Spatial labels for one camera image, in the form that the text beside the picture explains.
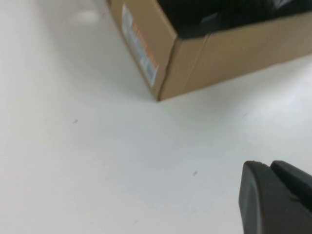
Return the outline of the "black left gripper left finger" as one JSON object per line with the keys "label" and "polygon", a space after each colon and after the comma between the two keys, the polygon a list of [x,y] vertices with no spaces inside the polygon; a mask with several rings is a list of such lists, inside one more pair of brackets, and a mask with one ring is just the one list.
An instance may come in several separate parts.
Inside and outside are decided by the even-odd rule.
{"label": "black left gripper left finger", "polygon": [[246,234],[310,234],[312,212],[276,176],[256,161],[243,165],[239,208]]}

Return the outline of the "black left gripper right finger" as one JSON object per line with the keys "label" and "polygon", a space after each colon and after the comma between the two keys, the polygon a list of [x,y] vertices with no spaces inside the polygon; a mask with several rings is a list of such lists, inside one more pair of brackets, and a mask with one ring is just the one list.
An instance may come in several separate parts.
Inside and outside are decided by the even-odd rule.
{"label": "black left gripper right finger", "polygon": [[312,211],[312,176],[281,160],[273,161],[270,168],[305,208]]}

